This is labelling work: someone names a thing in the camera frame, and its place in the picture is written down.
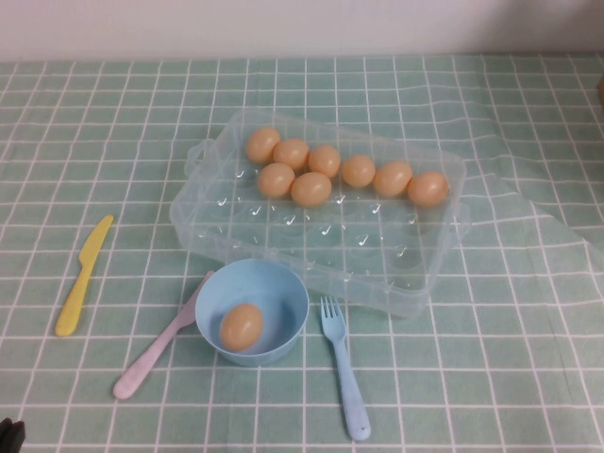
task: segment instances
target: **blue bowl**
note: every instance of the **blue bowl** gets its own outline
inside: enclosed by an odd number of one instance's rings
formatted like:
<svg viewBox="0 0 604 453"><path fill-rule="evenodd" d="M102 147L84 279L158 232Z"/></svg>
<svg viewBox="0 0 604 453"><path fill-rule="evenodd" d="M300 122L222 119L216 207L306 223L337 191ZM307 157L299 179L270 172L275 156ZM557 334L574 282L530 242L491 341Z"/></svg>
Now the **blue bowl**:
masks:
<svg viewBox="0 0 604 453"><path fill-rule="evenodd" d="M223 317L241 304L252 304L263 317L262 334L247 349L232 352L220 343ZM295 344L309 316L309 293L298 275L270 260L241 260L217 271L201 288L195 320L208 343L242 366L278 361Z"/></svg>

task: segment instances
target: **clear plastic container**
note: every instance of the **clear plastic container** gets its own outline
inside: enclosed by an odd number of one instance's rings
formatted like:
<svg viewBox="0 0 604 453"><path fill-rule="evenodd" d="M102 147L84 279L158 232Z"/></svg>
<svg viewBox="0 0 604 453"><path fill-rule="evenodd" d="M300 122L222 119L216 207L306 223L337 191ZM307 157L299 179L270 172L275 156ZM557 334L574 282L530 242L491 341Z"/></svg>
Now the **clear plastic container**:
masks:
<svg viewBox="0 0 604 453"><path fill-rule="evenodd" d="M405 198L381 199L371 186L354 189L338 178L318 208L268 200L256 185L261 166L244 152L249 135L263 126L311 148L332 144L343 161L366 154L377 167L402 159L415 174L442 172L449 196L441 206L423 210ZM470 225L468 209L460 205L465 166L459 157L271 110L235 114L215 141L191 149L185 172L189 178L170 208L170 220L191 252L225 263L278 260L312 290L403 317L427 304L444 252Z"/></svg>

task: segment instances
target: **bowl rim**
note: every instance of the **bowl rim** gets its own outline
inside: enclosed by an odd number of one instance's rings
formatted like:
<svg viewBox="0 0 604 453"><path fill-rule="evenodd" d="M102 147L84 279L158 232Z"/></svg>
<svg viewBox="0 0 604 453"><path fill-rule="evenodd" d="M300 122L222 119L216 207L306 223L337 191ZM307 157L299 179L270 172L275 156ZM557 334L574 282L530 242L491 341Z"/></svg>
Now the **bowl rim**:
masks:
<svg viewBox="0 0 604 453"><path fill-rule="evenodd" d="M269 259L266 259L266 258L247 258L247 259L244 259L244 260L236 260L236 261L230 262L228 264L225 264L223 267L221 267L220 269L218 269L216 272L214 272L214 274L210 278L208 278L208 281L210 281L214 276L218 275L220 272L222 272L223 270L225 270L231 264L235 264L235 263L242 262L242 261L266 261L266 262L271 263L272 265L275 265L276 267L280 267L282 269L285 269L287 272L289 272L290 274L292 274L292 276L294 276L295 279L297 279L297 281L300 283L300 285L302 285L302 288L304 288L304 294L306 295L306 313L304 314L304 319L302 321L302 324L301 324L300 328L297 330L297 332L294 335L292 335L292 337L287 342L285 342L284 344L279 345L278 347L276 347L274 349L271 349L270 351L260 352L259 354L239 354L237 352L233 352L233 351L229 351L227 349L224 349L223 347L219 346L218 344L215 344L211 340L211 338L204 333L204 331L201 328L200 323L199 323L200 316L197 315L197 303L199 302L199 299L201 297L201 293L204 292L204 289L206 288L206 285L204 285L204 286L201 287L201 290L199 291L199 294L197 295L197 298L195 300L195 324L197 325L197 330L199 330L199 333L204 338L204 340L206 340L206 342L208 342L208 344L210 344L214 349L216 349L221 354L225 354L225 355L229 355L229 356L234 356L234 357L237 357L237 358L249 358L250 360L261 359L261 358L264 358L264 357L269 356L271 354L274 354L276 351L278 351L279 349L287 346L289 343L291 343L292 341L294 341L296 338L298 338L300 336L300 333L304 329L304 326L306 325L306 322L309 319L309 313L310 313L310 296L309 296L309 290L306 287L306 285L304 284L304 280L302 280L302 278L300 278L300 276L296 272L294 272L292 269L290 269L289 267L285 266L284 264L282 264L281 262L279 262L277 260L269 260Z"/></svg>

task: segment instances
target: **pink plastic knife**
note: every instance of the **pink plastic knife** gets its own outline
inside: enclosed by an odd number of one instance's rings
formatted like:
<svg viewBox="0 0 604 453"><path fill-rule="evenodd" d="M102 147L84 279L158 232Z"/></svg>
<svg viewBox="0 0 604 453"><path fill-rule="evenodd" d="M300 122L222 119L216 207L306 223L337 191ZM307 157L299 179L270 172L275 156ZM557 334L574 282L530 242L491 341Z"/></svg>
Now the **pink plastic knife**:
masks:
<svg viewBox="0 0 604 453"><path fill-rule="evenodd" d="M132 363L126 372L122 374L122 377L113 386L113 396L117 399L127 399L133 396L151 371L151 368L153 368L153 365L155 365L155 362L158 361L163 350L176 336L178 331L195 322L195 302L197 301L197 295L212 274L212 271L206 274L199 287L178 312L176 318L174 318L147 350Z"/></svg>

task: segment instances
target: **yellow plastic knife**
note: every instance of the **yellow plastic knife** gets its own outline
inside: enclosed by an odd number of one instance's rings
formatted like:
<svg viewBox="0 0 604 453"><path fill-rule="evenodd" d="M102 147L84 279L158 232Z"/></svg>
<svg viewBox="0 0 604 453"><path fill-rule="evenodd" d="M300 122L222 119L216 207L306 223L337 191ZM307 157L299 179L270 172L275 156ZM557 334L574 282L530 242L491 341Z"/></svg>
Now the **yellow plastic knife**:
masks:
<svg viewBox="0 0 604 453"><path fill-rule="evenodd" d="M91 278L94 263L96 262L98 253L101 251L103 241L109 232L112 222L112 215L105 216L94 228L79 252L78 257L82 270L79 272L79 276L77 276L74 288L69 293L67 302L65 302L55 325L55 333L58 337L68 337L76 331L77 321L82 312L84 295L86 295L86 288L88 287L88 280Z"/></svg>

